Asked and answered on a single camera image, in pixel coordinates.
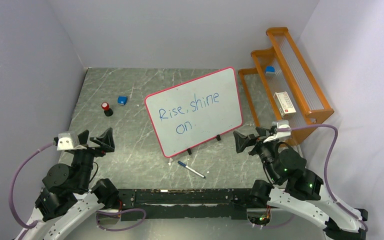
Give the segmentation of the pink framed whiteboard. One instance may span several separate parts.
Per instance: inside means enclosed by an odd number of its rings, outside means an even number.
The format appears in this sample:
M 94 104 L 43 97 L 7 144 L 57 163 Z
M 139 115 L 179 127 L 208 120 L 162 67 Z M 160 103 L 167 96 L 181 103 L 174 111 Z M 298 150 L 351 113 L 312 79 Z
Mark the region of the pink framed whiteboard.
M 244 122 L 233 67 L 149 94 L 144 104 L 166 158 L 234 130 Z

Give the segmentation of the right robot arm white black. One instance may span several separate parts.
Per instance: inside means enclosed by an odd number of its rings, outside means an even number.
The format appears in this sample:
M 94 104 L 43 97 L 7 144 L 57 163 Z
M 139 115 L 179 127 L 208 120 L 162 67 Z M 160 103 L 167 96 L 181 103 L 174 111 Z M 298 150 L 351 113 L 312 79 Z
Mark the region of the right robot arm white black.
M 268 178 L 256 180 L 248 202 L 252 207 L 275 207 L 312 222 L 331 240 L 364 240 L 368 211 L 353 208 L 332 192 L 326 176 L 307 168 L 303 158 L 284 140 L 293 128 L 287 123 L 270 129 L 257 127 L 257 135 L 233 132 L 237 153 L 252 147 Z

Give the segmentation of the blue marker cap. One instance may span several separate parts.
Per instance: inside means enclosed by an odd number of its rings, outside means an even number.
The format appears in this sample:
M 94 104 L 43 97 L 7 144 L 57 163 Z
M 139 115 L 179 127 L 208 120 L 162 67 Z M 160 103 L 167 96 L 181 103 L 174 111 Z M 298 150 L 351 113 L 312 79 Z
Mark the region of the blue marker cap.
M 177 163 L 180 165 L 180 166 L 183 166 L 183 167 L 186 167 L 186 164 L 181 162 L 181 161 L 177 161 Z

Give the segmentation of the blue eraser on rack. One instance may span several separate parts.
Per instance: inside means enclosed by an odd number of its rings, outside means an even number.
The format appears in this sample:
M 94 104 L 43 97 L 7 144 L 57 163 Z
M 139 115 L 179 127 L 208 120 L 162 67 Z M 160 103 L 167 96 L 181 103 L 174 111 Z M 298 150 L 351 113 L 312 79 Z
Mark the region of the blue eraser on rack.
M 265 68 L 264 74 L 265 74 L 266 77 L 273 77 L 273 76 L 276 75 L 276 70 L 275 70 L 275 68 L 273 66 L 268 65 Z

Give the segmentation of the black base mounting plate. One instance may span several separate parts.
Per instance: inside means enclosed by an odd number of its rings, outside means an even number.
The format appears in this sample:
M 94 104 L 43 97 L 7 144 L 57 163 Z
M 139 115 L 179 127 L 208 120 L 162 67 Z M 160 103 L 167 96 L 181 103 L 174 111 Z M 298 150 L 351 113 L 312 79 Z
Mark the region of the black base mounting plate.
M 251 210 L 265 209 L 266 202 L 249 188 L 119 189 L 112 208 L 143 209 L 146 219 L 247 220 Z

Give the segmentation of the white red small box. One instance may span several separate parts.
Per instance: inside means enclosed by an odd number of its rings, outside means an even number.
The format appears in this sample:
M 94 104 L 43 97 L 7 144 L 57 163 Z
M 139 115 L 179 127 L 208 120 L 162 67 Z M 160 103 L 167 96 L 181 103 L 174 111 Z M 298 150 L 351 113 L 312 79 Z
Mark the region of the white red small box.
M 273 99 L 282 118 L 292 116 L 297 112 L 289 94 L 286 91 L 275 92 Z

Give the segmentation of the red capped black bottle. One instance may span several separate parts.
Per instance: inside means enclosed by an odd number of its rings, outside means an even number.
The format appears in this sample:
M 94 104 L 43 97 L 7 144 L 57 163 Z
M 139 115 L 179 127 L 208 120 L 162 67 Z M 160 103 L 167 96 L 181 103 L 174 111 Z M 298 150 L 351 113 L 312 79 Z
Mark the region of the red capped black bottle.
M 110 105 L 108 102 L 103 102 L 101 104 L 101 108 L 103 109 L 103 112 L 105 116 L 110 117 L 114 114 L 113 110 L 111 109 Z

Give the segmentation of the blue eraser on table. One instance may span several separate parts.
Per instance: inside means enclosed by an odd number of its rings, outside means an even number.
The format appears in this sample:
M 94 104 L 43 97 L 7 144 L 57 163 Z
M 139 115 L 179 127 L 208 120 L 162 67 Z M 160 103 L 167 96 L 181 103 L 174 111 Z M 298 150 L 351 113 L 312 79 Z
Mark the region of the blue eraser on table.
M 123 95 L 120 95 L 118 96 L 117 98 L 117 103 L 121 106 L 124 106 L 128 101 L 128 97 L 127 96 L 123 96 Z

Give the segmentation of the orange wooden tiered rack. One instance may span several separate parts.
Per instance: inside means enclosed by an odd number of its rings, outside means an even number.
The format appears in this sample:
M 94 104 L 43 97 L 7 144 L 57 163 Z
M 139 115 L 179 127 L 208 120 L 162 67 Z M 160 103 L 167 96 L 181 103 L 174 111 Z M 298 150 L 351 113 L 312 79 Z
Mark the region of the orange wooden tiered rack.
M 321 90 L 288 28 L 270 27 L 266 30 L 266 35 L 271 42 L 271 47 L 252 51 L 250 55 L 254 67 L 238 70 L 254 124 L 257 127 L 261 126 L 256 108 L 257 100 L 250 94 L 252 86 L 246 81 L 247 75 L 258 77 L 256 85 L 264 90 L 276 120 L 286 119 L 293 128 L 324 123 L 334 113 L 334 109 Z M 275 76 L 265 76 L 267 66 L 275 68 Z M 281 117 L 274 100 L 274 93 L 279 92 L 288 93 L 296 109 L 295 114 Z

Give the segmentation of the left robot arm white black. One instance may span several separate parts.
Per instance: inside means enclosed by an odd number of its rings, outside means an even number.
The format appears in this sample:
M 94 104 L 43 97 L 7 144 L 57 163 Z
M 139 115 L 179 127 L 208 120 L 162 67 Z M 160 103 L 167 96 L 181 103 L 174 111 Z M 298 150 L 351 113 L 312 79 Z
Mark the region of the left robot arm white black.
M 33 157 L 49 147 L 72 154 L 70 165 L 53 165 L 42 179 L 44 187 L 35 200 L 28 222 L 21 220 L 14 204 L 14 187 L 21 169 Z M 22 227 L 17 240 L 62 240 L 91 214 L 106 207 L 114 207 L 119 191 L 108 179 L 100 179 L 90 187 L 96 158 L 115 151 L 113 129 L 107 128 L 100 136 L 90 137 L 89 131 L 79 134 L 66 131 L 51 143 L 37 149 L 16 170 L 9 185 L 8 205 L 15 221 Z

